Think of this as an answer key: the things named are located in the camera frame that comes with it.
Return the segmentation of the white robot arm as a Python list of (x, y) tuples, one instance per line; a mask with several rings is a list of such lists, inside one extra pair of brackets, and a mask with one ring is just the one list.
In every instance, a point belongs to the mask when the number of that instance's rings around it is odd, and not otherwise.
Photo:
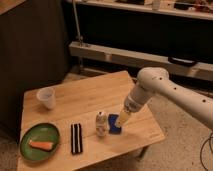
[(168, 71), (161, 67), (146, 67), (138, 72), (137, 83), (125, 98), (115, 125), (122, 127), (155, 93), (166, 97), (213, 131), (213, 99), (172, 82)]

